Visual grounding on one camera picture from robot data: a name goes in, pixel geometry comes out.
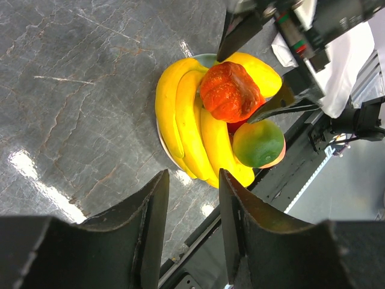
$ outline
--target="white cloth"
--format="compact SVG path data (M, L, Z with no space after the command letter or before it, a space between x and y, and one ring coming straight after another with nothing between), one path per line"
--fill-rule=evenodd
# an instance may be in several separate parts
M280 34L271 46L284 67L297 65ZM325 114L332 118L340 116L356 83L359 71L373 50L374 39L367 22L357 25L328 44L326 51L330 63L318 73L311 69L325 93L325 97L321 99Z

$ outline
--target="gray marble table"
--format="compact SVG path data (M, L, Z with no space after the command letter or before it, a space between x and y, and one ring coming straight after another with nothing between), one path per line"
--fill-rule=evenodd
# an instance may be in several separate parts
M215 53L223 20L221 0L0 0L0 214L81 222L169 168L162 259L177 256L218 192L167 158L155 87L176 60ZM244 50L282 73L274 35Z

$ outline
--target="plate of fruit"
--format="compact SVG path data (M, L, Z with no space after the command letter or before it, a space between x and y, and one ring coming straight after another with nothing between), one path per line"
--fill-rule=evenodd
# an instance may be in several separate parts
M167 155L191 178L218 188L224 168L247 187L253 168L269 168L285 156L285 138L274 122L246 122L282 80L250 54L236 52L222 63L215 58L184 58L163 72L155 99L158 134Z

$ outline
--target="plate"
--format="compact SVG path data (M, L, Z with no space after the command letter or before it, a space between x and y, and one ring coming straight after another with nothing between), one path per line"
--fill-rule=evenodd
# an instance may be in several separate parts
M207 68L210 68L214 65L215 63L215 60L217 59L217 55L216 54L212 54L212 53L206 53L206 54L199 54L199 55L196 55L194 56L193 58L195 58L196 60L199 61L199 63ZM178 164L175 162L175 160L173 159L173 157L171 156L170 152L168 151L167 147L166 147L166 144L164 142L164 139L161 135L161 132L159 130L159 125L158 125L158 120L156 120L156 130L158 131L158 135L159 135L159 139L161 141L161 144L162 144L162 147L164 149L164 151L166 152L166 154L168 155L168 157L173 161L173 163L175 163L175 165L180 168L178 166Z

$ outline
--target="bunch of bananas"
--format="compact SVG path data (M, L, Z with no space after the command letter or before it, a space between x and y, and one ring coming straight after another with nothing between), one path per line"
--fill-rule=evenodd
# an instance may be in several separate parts
M247 72L255 82L263 82L261 78L266 73L260 73L267 66L265 63L242 53L235 53L232 58L228 61L242 65L253 61L254 65ZM253 169L236 159L227 123L214 119L202 107L202 100L197 93L207 70L196 59L184 58L164 71L156 88L155 113L159 130L171 156L191 178L204 180L218 188L219 170L224 168L246 187L254 180ZM280 77L277 77L274 84L279 89L277 80L280 82ZM260 86L261 92L262 89L265 97L274 95L278 90L272 85Z

